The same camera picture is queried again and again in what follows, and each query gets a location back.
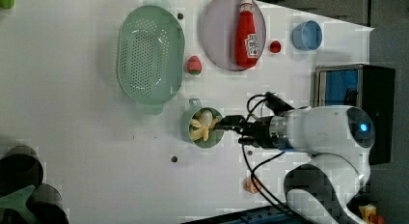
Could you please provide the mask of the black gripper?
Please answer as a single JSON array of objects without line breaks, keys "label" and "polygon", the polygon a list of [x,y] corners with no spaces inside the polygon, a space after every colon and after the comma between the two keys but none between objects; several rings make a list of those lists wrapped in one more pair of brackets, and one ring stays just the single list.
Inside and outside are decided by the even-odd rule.
[{"label": "black gripper", "polygon": [[270,133],[272,116],[262,117],[250,123],[241,115],[230,115],[222,118],[215,130],[234,131],[241,135],[238,143],[256,148],[273,149],[274,144]]}]

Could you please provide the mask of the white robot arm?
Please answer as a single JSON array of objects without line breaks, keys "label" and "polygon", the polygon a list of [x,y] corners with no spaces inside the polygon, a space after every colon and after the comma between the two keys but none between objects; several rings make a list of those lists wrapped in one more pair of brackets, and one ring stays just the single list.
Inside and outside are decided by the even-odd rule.
[{"label": "white robot arm", "polygon": [[275,108],[248,122],[224,117],[215,127],[233,130],[242,145],[308,154],[286,173],[286,205],[313,224],[366,224],[348,203],[367,184],[375,126],[366,111],[349,105]]}]

